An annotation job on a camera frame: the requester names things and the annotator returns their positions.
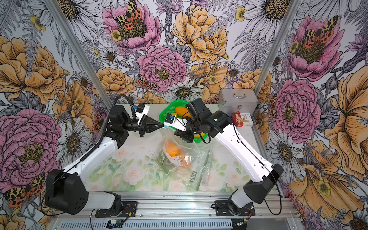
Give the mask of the clear zip-top bag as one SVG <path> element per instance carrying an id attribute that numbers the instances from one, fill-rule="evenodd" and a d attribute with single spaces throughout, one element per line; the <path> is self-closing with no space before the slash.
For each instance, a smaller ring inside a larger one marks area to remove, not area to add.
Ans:
<path id="1" fill-rule="evenodd" d="M 164 162 L 168 164 L 174 177 L 184 177 L 186 180 L 196 176 L 203 166 L 204 153 L 195 143 L 186 143 L 174 134 L 169 127 L 161 129 L 162 152 Z"/>

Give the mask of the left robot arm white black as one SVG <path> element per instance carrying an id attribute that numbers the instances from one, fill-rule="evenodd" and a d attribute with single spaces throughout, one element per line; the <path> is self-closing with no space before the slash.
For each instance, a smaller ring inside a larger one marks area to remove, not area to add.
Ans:
<path id="1" fill-rule="evenodd" d="M 149 106 L 132 106 L 128 114 L 122 105 L 114 105 L 100 130 L 98 141 L 86 153 L 61 170 L 52 170 L 46 178 L 45 196 L 40 206 L 76 215 L 82 210 L 103 210 L 118 216 L 123 205 L 121 196 L 113 192 L 88 191 L 84 183 L 102 160 L 113 154 L 126 141 L 130 132 L 140 137 L 164 127 L 147 115 Z"/>

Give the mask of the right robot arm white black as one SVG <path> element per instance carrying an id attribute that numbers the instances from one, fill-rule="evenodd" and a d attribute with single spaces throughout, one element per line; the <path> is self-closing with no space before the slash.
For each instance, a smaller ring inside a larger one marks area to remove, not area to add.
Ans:
<path id="1" fill-rule="evenodd" d="M 238 216 L 250 203 L 261 204 L 277 184 L 284 169 L 262 157 L 240 134 L 232 118 L 218 110 L 211 112 L 204 102 L 195 99 L 186 105 L 188 113 L 179 119 L 168 114 L 166 123 L 176 129 L 175 135 L 187 143 L 194 141 L 196 134 L 208 134 L 230 151 L 250 176 L 250 180 L 234 191 L 227 201 L 226 210 Z"/>

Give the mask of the pile of clear zip bags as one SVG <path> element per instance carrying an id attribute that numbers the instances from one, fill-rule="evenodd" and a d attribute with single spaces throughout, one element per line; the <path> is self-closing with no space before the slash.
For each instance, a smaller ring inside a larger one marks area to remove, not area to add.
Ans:
<path id="1" fill-rule="evenodd" d="M 211 149 L 189 148 L 170 141 L 162 145 L 155 158 L 168 192 L 220 191 L 225 180 L 212 160 Z"/>

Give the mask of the green plastic basket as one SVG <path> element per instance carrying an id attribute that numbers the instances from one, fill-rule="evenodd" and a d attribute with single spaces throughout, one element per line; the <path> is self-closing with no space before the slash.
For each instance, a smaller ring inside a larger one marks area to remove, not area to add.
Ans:
<path id="1" fill-rule="evenodd" d="M 172 113 L 176 113 L 178 115 L 177 118 L 182 118 L 181 116 L 179 116 L 179 114 L 175 111 L 177 107 L 184 107 L 186 108 L 186 105 L 188 104 L 189 102 L 187 101 L 184 101 L 184 100 L 175 100 L 173 101 L 172 103 L 170 103 L 159 115 L 159 120 L 160 122 L 164 123 L 165 122 L 165 119 L 166 119 L 166 116 L 167 114 L 172 114 Z M 203 136 L 203 139 L 205 140 L 208 140 L 208 134 L 205 134 Z M 202 139 L 198 136 L 198 135 L 195 135 L 194 137 L 194 142 L 195 143 L 200 143 L 202 142 Z"/>

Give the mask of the silver metal case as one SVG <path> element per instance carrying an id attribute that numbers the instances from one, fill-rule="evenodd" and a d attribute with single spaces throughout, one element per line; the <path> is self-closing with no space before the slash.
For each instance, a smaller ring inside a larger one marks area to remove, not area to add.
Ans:
<path id="1" fill-rule="evenodd" d="M 223 89 L 219 93 L 218 107 L 229 116 L 236 113 L 253 114 L 258 99 L 252 89 Z"/>

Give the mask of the red white snack box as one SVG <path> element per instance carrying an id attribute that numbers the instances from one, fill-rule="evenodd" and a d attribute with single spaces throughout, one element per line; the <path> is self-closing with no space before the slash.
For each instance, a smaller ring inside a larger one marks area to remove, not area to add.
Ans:
<path id="1" fill-rule="evenodd" d="M 249 113 L 236 112 L 232 114 L 232 120 L 237 128 L 252 127 L 254 124 Z"/>

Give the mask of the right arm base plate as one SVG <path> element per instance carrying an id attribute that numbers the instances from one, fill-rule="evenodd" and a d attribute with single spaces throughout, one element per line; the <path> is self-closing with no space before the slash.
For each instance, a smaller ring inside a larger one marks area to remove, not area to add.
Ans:
<path id="1" fill-rule="evenodd" d="M 255 216 L 255 208 L 252 202 L 245 205 L 243 208 L 239 208 L 228 200 L 217 200 L 211 205 L 211 208 L 215 210 L 217 217 L 244 216 L 250 218 Z"/>

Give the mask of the aluminium front rail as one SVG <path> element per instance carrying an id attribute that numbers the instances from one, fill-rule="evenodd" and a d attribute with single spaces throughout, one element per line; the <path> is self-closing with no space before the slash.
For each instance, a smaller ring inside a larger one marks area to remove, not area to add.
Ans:
<path id="1" fill-rule="evenodd" d="M 217 200 L 227 201 L 230 193 L 222 192 L 96 192 L 90 191 L 87 198 L 72 197 L 73 214 L 55 205 L 51 221 L 59 218 L 83 220 L 98 209 L 110 209 L 121 201 L 138 202 L 134 219 L 205 219 L 217 218 L 211 205 Z"/>

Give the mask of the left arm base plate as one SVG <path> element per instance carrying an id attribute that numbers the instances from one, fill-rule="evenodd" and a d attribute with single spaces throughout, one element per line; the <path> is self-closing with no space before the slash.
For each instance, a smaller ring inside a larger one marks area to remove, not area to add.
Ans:
<path id="1" fill-rule="evenodd" d="M 96 218 L 126 218 L 135 217 L 138 202 L 121 201 L 113 205 L 110 209 L 98 209 L 95 213 Z"/>

